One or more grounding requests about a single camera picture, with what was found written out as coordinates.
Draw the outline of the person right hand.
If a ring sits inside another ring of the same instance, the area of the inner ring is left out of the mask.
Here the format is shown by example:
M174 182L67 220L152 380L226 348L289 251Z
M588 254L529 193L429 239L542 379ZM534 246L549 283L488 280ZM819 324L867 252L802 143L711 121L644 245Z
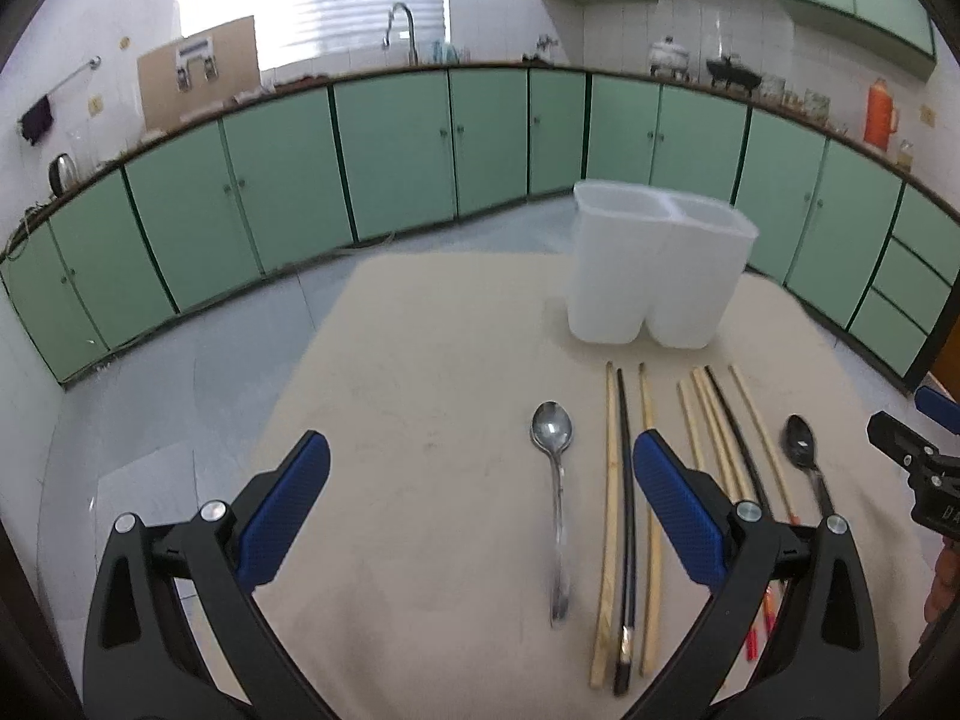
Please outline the person right hand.
M960 554L958 544L946 539L935 561L934 578L924 601L924 621L932 624L944 614L960 589Z

